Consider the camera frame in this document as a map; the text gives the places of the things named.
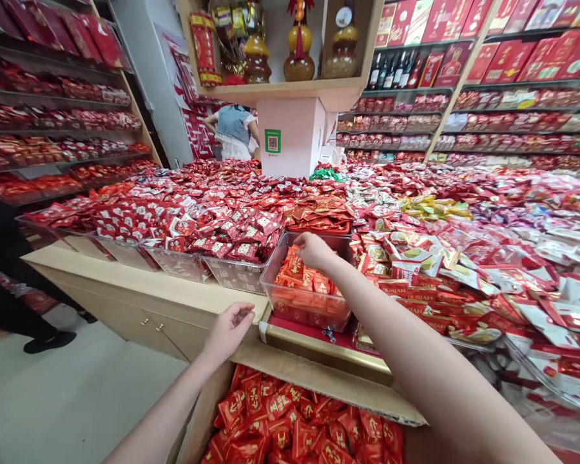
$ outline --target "woman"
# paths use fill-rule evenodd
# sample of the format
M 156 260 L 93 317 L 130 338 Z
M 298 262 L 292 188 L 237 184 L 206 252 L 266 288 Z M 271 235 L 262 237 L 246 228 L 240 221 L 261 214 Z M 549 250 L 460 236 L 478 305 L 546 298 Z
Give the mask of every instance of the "woman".
M 342 292 L 389 366 L 396 387 L 430 424 L 409 429 L 407 443 L 413 441 L 413 451 L 421 453 L 412 459 L 407 456 L 409 462 L 560 463 L 513 407 L 436 331 L 391 300 L 317 235 L 304 233 L 295 243 L 305 265 L 326 274 Z M 235 303 L 217 318 L 204 350 L 105 464 L 166 459 L 200 389 L 247 333 L 254 318 L 251 308 Z
M 215 140 L 221 142 L 221 156 L 224 160 L 236 158 L 249 161 L 251 137 L 260 145 L 256 118 L 245 106 L 237 104 L 225 106 L 204 119 L 204 125 L 215 134 Z

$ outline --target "floor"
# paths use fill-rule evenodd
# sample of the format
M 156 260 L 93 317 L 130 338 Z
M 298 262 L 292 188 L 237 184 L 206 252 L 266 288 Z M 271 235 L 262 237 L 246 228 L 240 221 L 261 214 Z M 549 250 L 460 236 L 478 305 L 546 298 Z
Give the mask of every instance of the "floor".
M 63 305 L 45 318 L 77 338 L 35 355 L 22 351 L 29 338 L 0 340 L 0 464 L 99 464 L 186 363 Z

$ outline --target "box flap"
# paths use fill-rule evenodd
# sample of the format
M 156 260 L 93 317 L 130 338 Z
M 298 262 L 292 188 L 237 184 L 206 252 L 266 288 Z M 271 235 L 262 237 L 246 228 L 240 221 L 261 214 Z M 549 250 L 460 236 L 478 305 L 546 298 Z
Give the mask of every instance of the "box flap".
M 263 343 L 243 343 L 231 360 L 405 425 L 427 424 L 419 411 L 392 388 Z

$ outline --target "person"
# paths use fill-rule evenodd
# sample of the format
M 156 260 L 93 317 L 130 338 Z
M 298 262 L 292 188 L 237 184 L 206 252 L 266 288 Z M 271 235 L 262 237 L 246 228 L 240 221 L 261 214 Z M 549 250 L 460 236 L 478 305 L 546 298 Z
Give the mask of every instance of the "person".
M 71 306 L 89 324 L 96 322 L 92 314 L 21 259 L 33 249 L 19 230 L 16 216 L 15 208 L 0 201 L 0 272 Z M 58 330 L 2 285 L 0 329 L 31 337 L 32 340 L 24 345 L 24 352 L 29 354 L 63 347 L 75 339 L 75 333 Z
M 224 106 L 214 115 L 205 118 L 204 125 L 215 134 L 215 140 L 221 142 L 221 156 L 224 160 L 236 158 L 249 161 L 251 137 L 260 145 L 258 123 L 251 110 L 245 106 Z
M 412 435 L 436 435 L 445 442 L 426 462 L 558 464 L 561 461 L 484 377 L 436 331 L 374 286 L 337 256 L 317 235 L 295 241 L 305 265 L 326 274 L 395 377 L 396 388 L 423 414 L 430 428 Z M 104 460 L 104 464 L 163 462 L 211 374 L 237 349 L 253 321 L 253 306 L 236 303 L 221 314 L 205 347 L 162 398 Z

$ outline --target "wall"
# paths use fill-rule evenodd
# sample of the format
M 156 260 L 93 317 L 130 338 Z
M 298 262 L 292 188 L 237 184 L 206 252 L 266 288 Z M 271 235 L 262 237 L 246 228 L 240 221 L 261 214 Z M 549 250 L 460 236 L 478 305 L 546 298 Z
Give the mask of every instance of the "wall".
M 193 160 L 182 114 L 166 70 L 155 24 L 182 37 L 171 0 L 110 0 L 136 77 L 172 168 Z

